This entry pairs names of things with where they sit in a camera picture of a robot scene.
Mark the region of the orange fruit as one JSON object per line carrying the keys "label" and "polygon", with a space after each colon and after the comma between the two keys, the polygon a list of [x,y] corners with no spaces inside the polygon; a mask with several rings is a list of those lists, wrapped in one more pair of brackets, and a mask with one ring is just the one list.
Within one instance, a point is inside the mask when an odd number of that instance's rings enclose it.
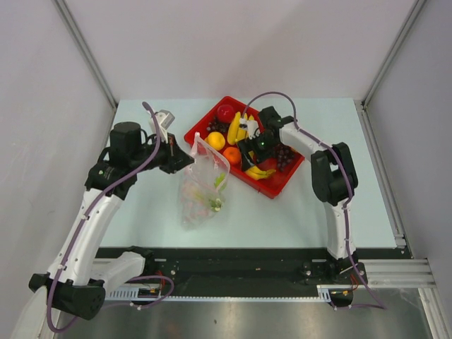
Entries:
{"label": "orange fruit", "polygon": [[231,166],[235,166],[241,163],[242,155],[238,148],[236,147],[228,147],[226,148],[222,155],[225,159],[231,164]]}

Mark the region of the curved yellow banana bunch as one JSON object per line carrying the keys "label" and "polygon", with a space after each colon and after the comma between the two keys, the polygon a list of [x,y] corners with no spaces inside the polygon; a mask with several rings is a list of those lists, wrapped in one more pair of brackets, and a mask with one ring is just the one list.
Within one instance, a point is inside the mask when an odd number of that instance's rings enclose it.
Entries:
{"label": "curved yellow banana bunch", "polygon": [[276,170],[275,169],[262,170],[257,166],[253,166],[247,169],[244,173],[254,180],[261,180],[271,178],[276,173]]}

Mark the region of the clear pink-dotted zip bag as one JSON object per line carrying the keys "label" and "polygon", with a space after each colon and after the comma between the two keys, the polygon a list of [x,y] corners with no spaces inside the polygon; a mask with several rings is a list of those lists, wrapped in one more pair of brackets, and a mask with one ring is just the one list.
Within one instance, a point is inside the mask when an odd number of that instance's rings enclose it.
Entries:
{"label": "clear pink-dotted zip bag", "polygon": [[224,204],[222,209],[214,213],[199,202],[195,201],[192,191],[195,188],[213,188],[214,179],[224,173],[228,183],[230,163],[218,151],[210,147],[201,134],[194,134],[194,143],[189,152],[194,158],[194,164],[182,171],[179,183],[179,217],[186,229],[193,230],[202,227],[203,224],[214,218],[225,206],[225,190],[222,195]]}

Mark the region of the green celery stalk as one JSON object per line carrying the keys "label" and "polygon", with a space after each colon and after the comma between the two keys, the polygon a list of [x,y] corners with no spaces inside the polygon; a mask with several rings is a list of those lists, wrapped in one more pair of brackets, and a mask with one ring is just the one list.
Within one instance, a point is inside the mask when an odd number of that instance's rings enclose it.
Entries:
{"label": "green celery stalk", "polygon": [[214,213],[219,212],[224,204],[223,191],[227,186],[226,175],[224,173],[218,175],[213,182],[213,188],[195,188],[192,196],[195,201],[199,202]]}

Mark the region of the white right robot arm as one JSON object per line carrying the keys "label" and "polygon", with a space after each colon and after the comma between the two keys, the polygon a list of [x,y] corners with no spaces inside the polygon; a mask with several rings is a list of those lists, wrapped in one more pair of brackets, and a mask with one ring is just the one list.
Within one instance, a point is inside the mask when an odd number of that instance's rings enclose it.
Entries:
{"label": "white right robot arm", "polygon": [[243,172],[270,158],[279,144],[291,147],[310,162],[312,189],[326,212],[327,251],[335,259],[327,263],[326,276],[333,283],[343,283],[352,272],[344,259],[355,252],[348,207],[357,174],[348,145],[324,143],[302,129],[294,117],[281,117],[274,107],[260,111],[258,121],[241,116],[238,127],[246,131],[245,138],[237,142]]}

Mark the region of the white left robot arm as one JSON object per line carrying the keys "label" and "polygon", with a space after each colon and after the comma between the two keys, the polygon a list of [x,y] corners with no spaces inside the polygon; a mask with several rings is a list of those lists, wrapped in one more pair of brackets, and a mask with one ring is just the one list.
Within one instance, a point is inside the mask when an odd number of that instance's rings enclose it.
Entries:
{"label": "white left robot arm", "polygon": [[109,134],[85,182],[83,200],[73,227],[46,273],[32,275],[29,288],[47,290],[47,315],[52,310],[91,320],[105,297],[128,281],[146,283],[156,274],[148,250],[131,247],[102,270],[93,270],[97,250],[115,213],[125,201],[138,174],[158,168],[174,174],[194,159],[178,145],[162,122],[153,123],[147,135],[136,122],[122,122]]}

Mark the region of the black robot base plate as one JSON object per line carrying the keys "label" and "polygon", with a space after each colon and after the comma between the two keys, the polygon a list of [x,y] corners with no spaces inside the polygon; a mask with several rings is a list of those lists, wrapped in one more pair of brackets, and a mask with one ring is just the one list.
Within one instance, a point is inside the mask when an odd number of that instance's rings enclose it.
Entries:
{"label": "black robot base plate", "polygon": [[345,287],[346,298],[367,282],[356,256],[335,260],[325,249],[144,248],[139,282],[173,297],[291,299],[318,296],[320,285]]}

